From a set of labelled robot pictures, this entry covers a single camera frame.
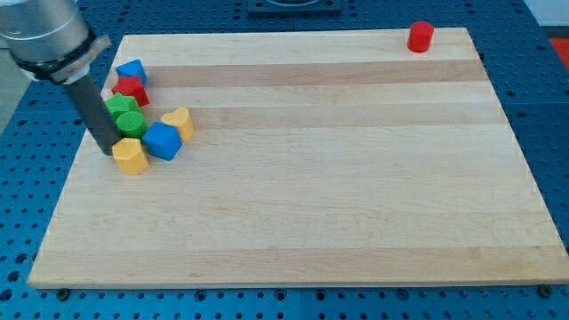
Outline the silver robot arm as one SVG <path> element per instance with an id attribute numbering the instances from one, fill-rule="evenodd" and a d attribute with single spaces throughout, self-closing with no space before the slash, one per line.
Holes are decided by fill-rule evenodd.
<path id="1" fill-rule="evenodd" d="M 76 0 L 1 0 L 1 37 L 34 81 L 72 84 L 111 45 L 96 36 Z"/>

